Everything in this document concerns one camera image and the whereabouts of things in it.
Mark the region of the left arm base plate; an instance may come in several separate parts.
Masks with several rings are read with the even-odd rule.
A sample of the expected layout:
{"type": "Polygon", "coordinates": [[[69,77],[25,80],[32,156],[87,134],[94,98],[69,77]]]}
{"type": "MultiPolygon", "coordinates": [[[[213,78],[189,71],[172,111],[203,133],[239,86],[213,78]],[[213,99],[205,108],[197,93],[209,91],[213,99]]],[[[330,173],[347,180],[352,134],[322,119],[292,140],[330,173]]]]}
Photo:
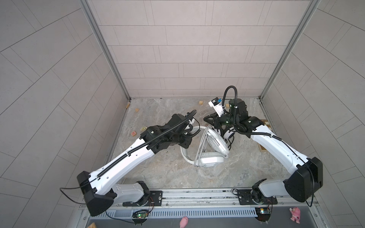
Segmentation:
{"type": "Polygon", "coordinates": [[[161,206],[163,191],[150,191],[149,195],[144,195],[137,202],[124,202],[124,207],[144,207],[144,206],[161,206]]]}

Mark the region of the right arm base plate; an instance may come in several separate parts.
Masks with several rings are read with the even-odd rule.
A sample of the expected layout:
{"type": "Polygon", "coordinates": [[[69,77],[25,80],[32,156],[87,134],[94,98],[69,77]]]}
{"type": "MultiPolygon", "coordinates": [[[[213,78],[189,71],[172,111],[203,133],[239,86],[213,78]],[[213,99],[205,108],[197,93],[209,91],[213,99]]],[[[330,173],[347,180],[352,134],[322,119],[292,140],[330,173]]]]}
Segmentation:
{"type": "Polygon", "coordinates": [[[238,197],[240,205],[276,205],[275,197],[264,197],[263,194],[252,189],[233,189],[232,193],[238,197]]]}

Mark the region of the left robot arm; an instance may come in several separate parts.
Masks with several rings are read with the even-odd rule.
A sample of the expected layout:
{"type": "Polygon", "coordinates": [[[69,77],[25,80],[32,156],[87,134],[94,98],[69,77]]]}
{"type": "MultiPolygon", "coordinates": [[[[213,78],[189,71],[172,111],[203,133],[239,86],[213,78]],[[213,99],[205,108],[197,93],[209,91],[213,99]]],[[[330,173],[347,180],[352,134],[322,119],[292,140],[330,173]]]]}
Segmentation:
{"type": "Polygon", "coordinates": [[[103,167],[77,176],[86,205],[92,217],[106,212],[114,204],[130,202],[138,206],[148,205],[151,192],[143,181],[134,184],[118,184],[120,179],[138,164],[171,145],[187,149],[192,141],[192,120],[196,110],[174,114],[165,125],[148,127],[140,137],[118,157],[103,167]]]}

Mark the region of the black and white headphones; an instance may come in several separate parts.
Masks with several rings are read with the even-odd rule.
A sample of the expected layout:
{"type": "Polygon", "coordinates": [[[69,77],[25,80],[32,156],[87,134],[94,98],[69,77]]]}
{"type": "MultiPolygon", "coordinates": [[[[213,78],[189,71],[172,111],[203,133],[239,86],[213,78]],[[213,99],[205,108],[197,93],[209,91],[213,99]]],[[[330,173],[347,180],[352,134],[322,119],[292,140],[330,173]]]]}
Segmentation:
{"type": "Polygon", "coordinates": [[[235,134],[234,127],[226,127],[223,130],[222,137],[225,140],[229,150],[231,149],[232,144],[234,142],[234,134],[235,134]]]}

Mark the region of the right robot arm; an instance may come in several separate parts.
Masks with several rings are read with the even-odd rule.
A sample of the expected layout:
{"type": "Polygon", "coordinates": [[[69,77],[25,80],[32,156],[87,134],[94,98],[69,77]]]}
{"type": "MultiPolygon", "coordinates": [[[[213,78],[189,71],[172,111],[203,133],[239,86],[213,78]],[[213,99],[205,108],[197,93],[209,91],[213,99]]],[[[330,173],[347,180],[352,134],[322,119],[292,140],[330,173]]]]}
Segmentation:
{"type": "Polygon", "coordinates": [[[317,158],[309,158],[289,146],[275,135],[267,125],[255,116],[249,116],[245,102],[238,98],[237,88],[228,86],[223,98],[209,102],[215,112],[204,118],[213,127],[214,141],[227,141],[238,133],[245,135],[263,146],[288,171],[287,179],[262,179],[252,186],[251,201],[261,205],[272,203],[273,197],[290,196],[298,202],[308,202],[311,207],[314,194],[323,186],[323,163],[317,158]]]}

